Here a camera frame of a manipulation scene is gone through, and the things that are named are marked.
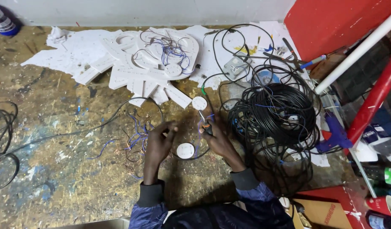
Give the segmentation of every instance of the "white wall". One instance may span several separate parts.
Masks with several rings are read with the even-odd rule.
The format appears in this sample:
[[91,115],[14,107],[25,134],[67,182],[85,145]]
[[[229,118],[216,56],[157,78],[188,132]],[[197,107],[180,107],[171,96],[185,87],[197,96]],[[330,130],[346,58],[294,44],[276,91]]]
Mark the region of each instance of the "white wall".
[[26,25],[168,26],[283,21],[296,0],[0,0]]

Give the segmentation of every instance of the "hand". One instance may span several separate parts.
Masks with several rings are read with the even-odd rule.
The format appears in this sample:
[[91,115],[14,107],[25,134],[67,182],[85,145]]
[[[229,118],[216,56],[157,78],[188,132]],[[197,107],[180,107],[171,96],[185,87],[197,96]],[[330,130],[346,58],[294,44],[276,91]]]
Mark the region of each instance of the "hand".
[[[220,121],[219,117],[215,117],[215,119],[217,122]],[[201,137],[207,141],[208,146],[214,153],[222,156],[228,162],[234,172],[244,171],[246,167],[241,157],[222,128],[209,119],[207,121],[213,128],[213,135],[209,135],[203,128],[200,128],[198,131],[201,133]]]
[[149,133],[143,167],[144,185],[152,185],[157,181],[159,166],[168,156],[177,131],[177,123],[170,121],[161,123]]

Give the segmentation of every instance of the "orange-handled pliers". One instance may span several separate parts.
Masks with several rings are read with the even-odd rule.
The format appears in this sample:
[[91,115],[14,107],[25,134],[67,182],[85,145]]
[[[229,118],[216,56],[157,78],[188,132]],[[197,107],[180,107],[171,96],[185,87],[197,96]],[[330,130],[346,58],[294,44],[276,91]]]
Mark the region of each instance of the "orange-handled pliers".
[[198,110],[198,113],[200,114],[201,118],[202,118],[202,121],[204,122],[204,124],[201,125],[201,127],[205,130],[205,132],[207,132],[209,135],[213,135],[213,127],[211,126],[211,124],[209,124],[207,122],[207,120],[204,118],[201,110]]

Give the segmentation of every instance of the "paint-stained wooden table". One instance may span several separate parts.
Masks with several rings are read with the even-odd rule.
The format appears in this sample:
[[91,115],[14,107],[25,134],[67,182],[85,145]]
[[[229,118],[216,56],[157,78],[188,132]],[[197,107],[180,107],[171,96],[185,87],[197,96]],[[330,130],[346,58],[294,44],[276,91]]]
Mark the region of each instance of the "paint-stained wooden table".
[[[23,27],[12,38],[0,36],[0,101],[11,100],[19,107],[12,148],[42,137],[100,125],[132,96],[126,88],[108,88],[109,72],[83,86],[60,71],[33,65],[21,67],[20,63],[35,53],[50,49],[45,45],[50,30],[50,27]],[[193,81],[173,83],[190,97],[201,95]],[[211,88],[206,91],[217,109],[217,91]],[[224,89],[223,96],[228,98],[230,91]],[[197,144],[196,110],[191,107],[184,110],[173,101],[161,107],[166,120],[184,121],[173,149],[179,143]],[[128,114],[140,121],[149,114],[147,120],[153,125],[161,121],[158,109],[151,102],[142,108],[124,106],[117,119],[91,134],[52,138],[17,151],[19,174],[0,190],[0,228],[51,228],[129,216],[138,200],[141,180],[128,173],[141,176],[142,164],[130,163],[126,167],[125,154],[117,150],[125,147],[125,132],[134,133],[134,123]],[[98,155],[111,139],[115,143],[109,144],[99,158],[87,159]],[[205,149],[206,143],[201,141],[200,152]],[[330,167],[314,165],[314,178],[305,190],[356,180],[345,156],[328,155],[328,161]],[[7,161],[0,164],[0,182],[8,178],[13,168]],[[160,178],[167,181],[165,196],[169,208],[235,200],[229,171],[211,152],[194,161],[177,161],[169,156],[160,170]]]

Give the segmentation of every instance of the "red cup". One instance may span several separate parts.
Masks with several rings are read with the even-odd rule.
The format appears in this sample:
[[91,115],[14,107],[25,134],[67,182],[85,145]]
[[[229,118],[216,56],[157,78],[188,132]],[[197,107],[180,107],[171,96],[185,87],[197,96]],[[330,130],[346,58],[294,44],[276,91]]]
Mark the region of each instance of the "red cup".
[[366,199],[365,204],[372,211],[391,216],[391,195]]

